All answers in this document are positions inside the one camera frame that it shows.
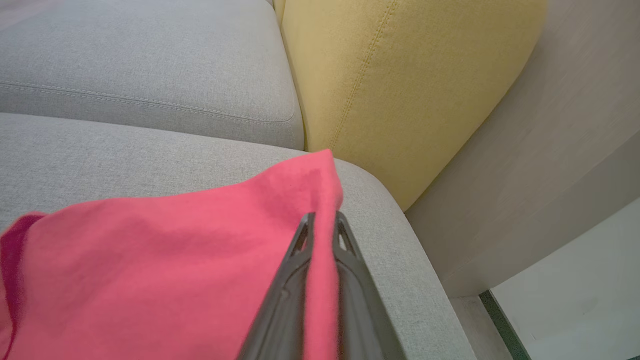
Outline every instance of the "sofa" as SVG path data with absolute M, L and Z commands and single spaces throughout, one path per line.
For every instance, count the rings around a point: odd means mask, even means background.
M 403 211 L 489 115 L 545 2 L 66 0 L 0 31 L 0 227 L 329 148 L 408 359 L 474 359 Z

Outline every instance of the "white wall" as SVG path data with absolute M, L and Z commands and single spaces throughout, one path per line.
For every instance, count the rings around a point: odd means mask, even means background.
M 640 199 L 492 291 L 532 360 L 640 356 Z

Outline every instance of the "pink cloth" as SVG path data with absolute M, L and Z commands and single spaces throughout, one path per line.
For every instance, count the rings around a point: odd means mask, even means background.
M 234 359 L 302 216 L 316 212 L 305 359 L 336 359 L 331 241 L 341 202 L 323 151 L 224 188 L 24 215 L 0 238 L 0 351 L 11 343 L 8 359 Z

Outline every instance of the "sofa armrest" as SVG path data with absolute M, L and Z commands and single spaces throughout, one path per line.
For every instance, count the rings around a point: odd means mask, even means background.
M 276 0 L 306 149 L 375 175 L 407 209 L 527 61 L 545 0 Z

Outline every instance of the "gray sofa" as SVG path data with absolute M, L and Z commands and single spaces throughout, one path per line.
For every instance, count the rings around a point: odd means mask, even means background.
M 265 0 L 67 0 L 0 31 L 0 49 L 0 228 L 27 211 L 230 185 L 304 154 Z M 474 359 L 391 194 L 336 164 L 408 358 Z

